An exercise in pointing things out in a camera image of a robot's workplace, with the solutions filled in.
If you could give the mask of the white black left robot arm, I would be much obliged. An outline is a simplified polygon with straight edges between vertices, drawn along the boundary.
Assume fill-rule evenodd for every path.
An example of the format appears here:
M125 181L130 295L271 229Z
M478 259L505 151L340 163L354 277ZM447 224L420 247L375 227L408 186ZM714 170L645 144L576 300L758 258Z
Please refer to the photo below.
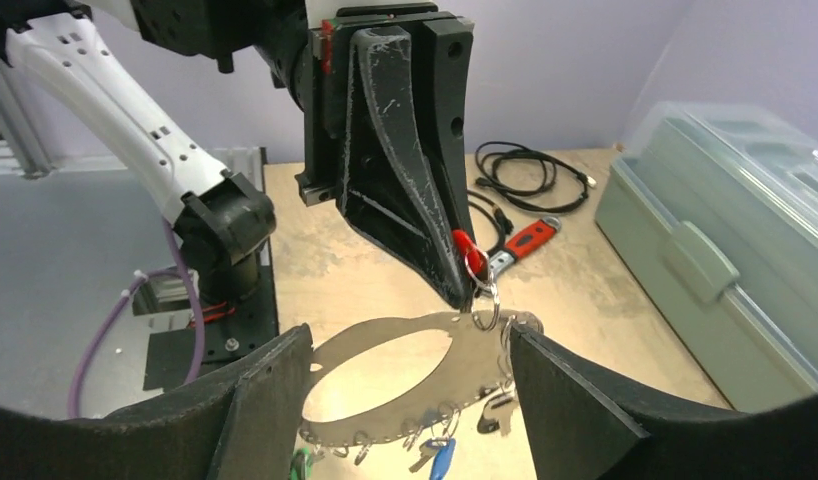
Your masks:
M105 12L219 71L255 49L304 116L302 201L333 201L363 238L450 307L470 307L464 115L473 23L432 1L0 1L0 60L70 109L131 170L211 303L255 290L268 196L198 145L102 40Z

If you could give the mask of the key with red tag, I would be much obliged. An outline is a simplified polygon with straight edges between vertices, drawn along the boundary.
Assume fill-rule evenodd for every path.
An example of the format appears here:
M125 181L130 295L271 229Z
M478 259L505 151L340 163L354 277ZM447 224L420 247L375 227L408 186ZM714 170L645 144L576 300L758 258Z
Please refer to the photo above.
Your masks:
M488 280L488 256L477 246L472 237L464 230L454 229L452 237L455 246L461 255L467 272L479 281Z

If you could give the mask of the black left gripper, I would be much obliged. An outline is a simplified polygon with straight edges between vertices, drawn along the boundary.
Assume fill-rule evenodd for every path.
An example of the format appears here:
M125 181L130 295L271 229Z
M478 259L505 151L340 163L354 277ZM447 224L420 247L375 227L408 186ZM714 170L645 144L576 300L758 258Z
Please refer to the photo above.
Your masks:
M438 12L434 3L305 5L305 167L296 180L305 205L333 199L342 156L342 217L466 310L475 283L453 233L473 231L464 155L474 35Z

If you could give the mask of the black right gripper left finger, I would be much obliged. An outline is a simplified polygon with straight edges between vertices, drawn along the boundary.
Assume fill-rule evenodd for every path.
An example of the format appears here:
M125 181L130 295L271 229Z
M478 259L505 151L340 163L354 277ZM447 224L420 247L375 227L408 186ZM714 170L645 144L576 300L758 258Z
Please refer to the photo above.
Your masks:
M308 325L102 419L0 407L0 479L286 479L308 393Z

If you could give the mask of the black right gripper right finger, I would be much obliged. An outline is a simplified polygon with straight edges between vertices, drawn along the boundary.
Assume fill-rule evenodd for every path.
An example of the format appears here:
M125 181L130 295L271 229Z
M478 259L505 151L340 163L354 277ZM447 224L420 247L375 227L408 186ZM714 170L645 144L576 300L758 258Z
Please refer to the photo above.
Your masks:
M540 479L818 479L818 394L758 413L657 390L526 325L510 357Z

